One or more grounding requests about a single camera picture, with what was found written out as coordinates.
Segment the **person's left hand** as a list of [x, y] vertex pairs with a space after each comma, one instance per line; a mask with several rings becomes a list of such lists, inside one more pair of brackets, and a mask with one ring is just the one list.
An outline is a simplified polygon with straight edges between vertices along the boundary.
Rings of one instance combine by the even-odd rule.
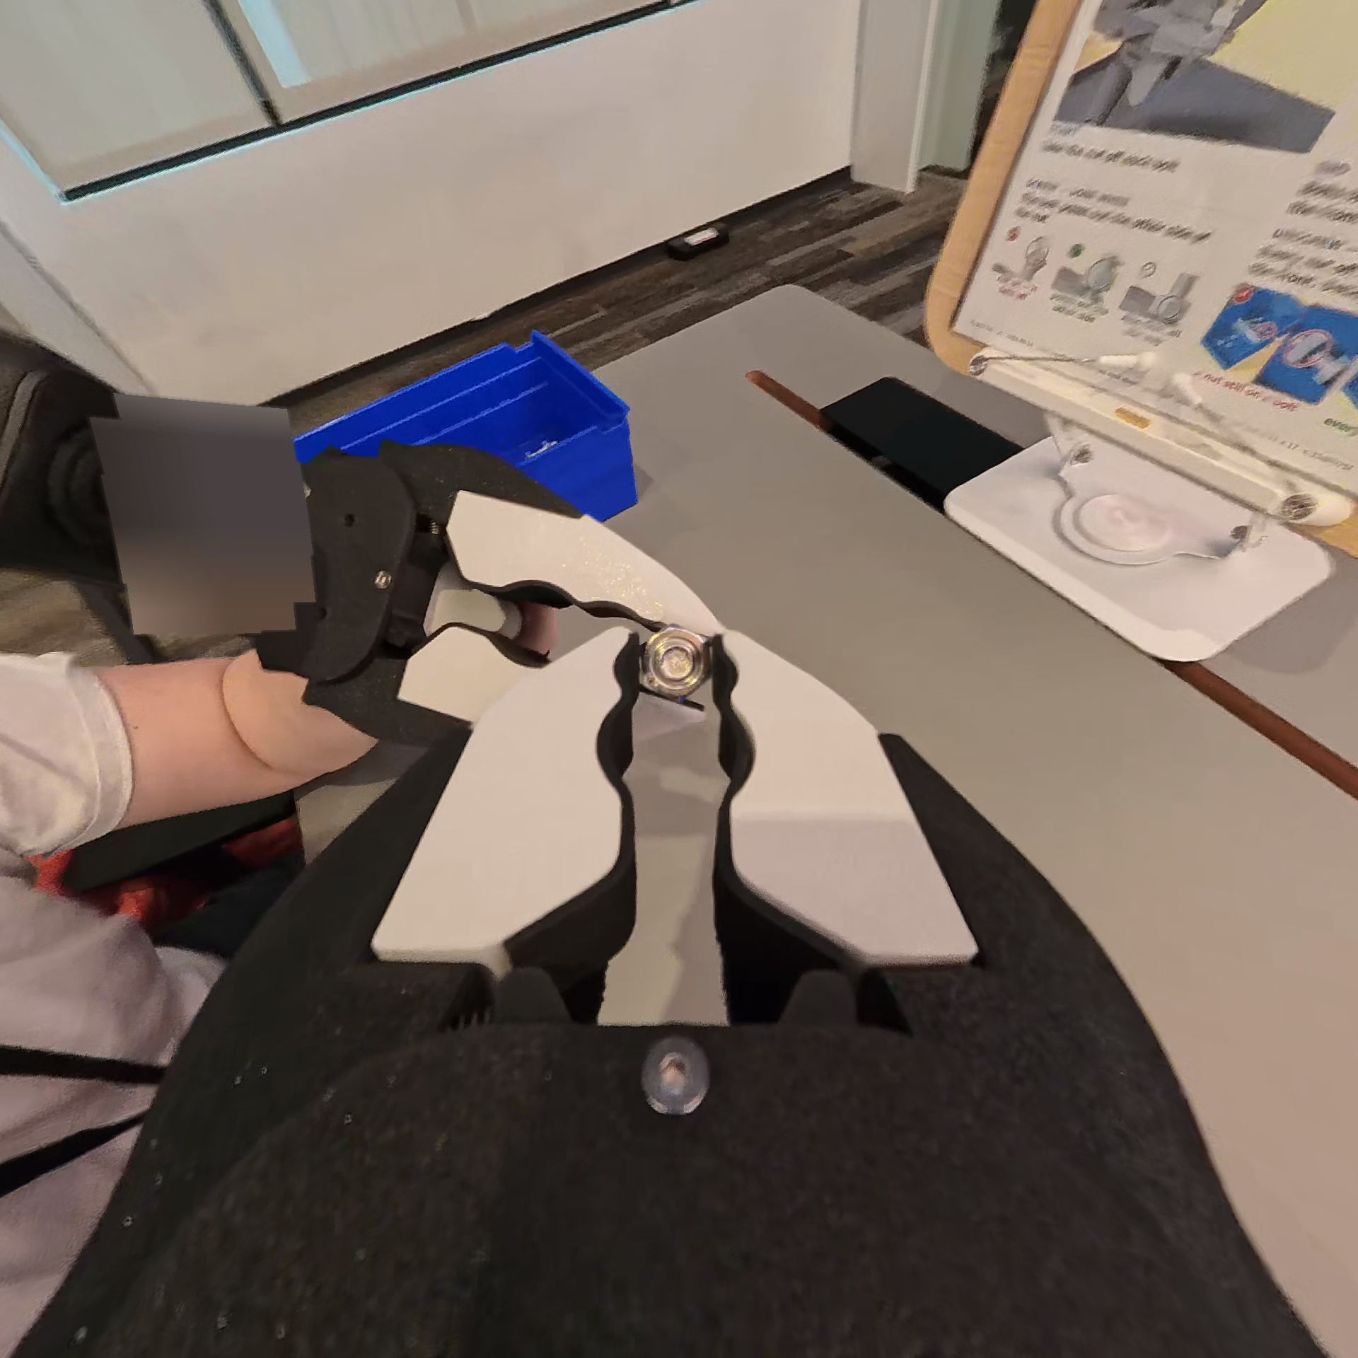
[[378, 739], [304, 700], [307, 682], [265, 669], [252, 650], [226, 664], [221, 695], [234, 734], [249, 753], [291, 787], [346, 769]]

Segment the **instruction poster board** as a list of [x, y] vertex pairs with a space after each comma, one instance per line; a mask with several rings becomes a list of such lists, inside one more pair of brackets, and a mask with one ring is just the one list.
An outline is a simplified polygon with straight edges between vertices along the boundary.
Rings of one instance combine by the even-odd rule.
[[944, 365], [1241, 448], [1354, 556], [1354, 3], [1036, 3], [926, 296]]

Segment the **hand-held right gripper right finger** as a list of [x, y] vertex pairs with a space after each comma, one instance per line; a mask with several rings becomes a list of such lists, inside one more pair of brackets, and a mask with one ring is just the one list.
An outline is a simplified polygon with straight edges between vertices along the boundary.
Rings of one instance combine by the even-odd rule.
[[805, 975], [856, 999], [871, 973], [974, 962], [979, 946], [871, 721], [751, 637], [714, 638], [727, 789], [713, 858], [732, 1025], [779, 1020]]

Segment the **black phone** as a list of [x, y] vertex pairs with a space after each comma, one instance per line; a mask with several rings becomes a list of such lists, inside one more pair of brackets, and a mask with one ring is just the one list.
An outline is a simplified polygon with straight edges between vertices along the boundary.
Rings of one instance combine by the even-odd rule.
[[939, 514], [953, 490], [1023, 448], [899, 378], [876, 378], [819, 417], [824, 433]]

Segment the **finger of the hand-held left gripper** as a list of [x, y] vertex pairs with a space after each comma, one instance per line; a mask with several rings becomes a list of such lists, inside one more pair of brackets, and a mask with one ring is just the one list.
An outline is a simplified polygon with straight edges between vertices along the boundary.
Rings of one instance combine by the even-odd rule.
[[407, 706], [477, 722], [509, 688], [548, 663], [499, 634], [449, 624], [404, 663], [396, 697]]
[[603, 522], [511, 499], [459, 493], [446, 543], [467, 585], [511, 600], [627, 617], [653, 632], [709, 637], [722, 624], [669, 567]]

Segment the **blue plastic bin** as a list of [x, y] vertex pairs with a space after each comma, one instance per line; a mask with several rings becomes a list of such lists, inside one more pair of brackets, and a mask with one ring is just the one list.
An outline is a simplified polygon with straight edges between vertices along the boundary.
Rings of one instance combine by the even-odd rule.
[[543, 333], [499, 344], [294, 438], [376, 456], [384, 441], [493, 452], [596, 520], [635, 506], [630, 407]]

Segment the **orange cloth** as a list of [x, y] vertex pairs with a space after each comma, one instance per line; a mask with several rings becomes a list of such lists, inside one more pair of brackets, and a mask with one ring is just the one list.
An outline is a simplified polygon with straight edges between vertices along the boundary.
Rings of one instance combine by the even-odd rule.
[[105, 915], [137, 923], [148, 936], [218, 905], [234, 920], [278, 899], [302, 866], [300, 849], [297, 819], [279, 819], [76, 895]]

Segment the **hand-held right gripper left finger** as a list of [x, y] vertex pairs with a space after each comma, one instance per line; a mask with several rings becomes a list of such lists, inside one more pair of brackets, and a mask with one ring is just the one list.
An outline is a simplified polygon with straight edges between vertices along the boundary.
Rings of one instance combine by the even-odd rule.
[[599, 1018], [635, 925], [640, 640], [599, 634], [523, 677], [470, 731], [371, 934], [380, 962], [538, 968]]

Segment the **silver hex nut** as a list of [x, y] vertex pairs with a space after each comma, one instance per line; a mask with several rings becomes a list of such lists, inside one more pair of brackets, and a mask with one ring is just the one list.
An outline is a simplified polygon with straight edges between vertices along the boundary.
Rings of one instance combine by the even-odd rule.
[[711, 638], [671, 624], [641, 643], [638, 685], [659, 700], [688, 703], [708, 682], [709, 669]]

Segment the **large window with blinds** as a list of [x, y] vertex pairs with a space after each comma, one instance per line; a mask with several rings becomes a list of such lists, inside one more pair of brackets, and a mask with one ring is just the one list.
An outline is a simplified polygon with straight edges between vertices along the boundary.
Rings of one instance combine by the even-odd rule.
[[3, 136], [82, 197], [672, 6], [3, 1]]

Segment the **white board stand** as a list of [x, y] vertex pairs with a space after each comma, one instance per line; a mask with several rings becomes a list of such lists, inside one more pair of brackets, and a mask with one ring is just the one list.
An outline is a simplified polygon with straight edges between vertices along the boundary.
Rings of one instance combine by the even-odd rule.
[[1269, 461], [1149, 351], [981, 347], [966, 368], [1046, 435], [952, 490], [945, 517], [1138, 651], [1215, 656], [1332, 575], [1312, 533], [1354, 496]]

